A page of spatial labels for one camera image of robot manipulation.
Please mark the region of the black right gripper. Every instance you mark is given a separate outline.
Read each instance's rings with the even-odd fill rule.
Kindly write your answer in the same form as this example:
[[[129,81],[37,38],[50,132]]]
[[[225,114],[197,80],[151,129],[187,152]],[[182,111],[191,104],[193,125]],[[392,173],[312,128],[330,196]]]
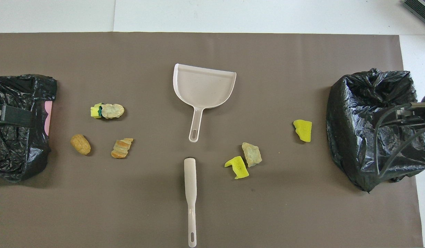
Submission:
[[[425,127],[425,96],[421,102],[412,103],[410,108],[402,112],[399,125]]]

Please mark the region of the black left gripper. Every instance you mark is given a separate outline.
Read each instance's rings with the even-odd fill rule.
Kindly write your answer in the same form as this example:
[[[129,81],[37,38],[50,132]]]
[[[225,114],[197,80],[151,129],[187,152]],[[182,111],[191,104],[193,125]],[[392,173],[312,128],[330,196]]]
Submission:
[[[35,127],[34,112],[9,105],[0,105],[0,127]]]

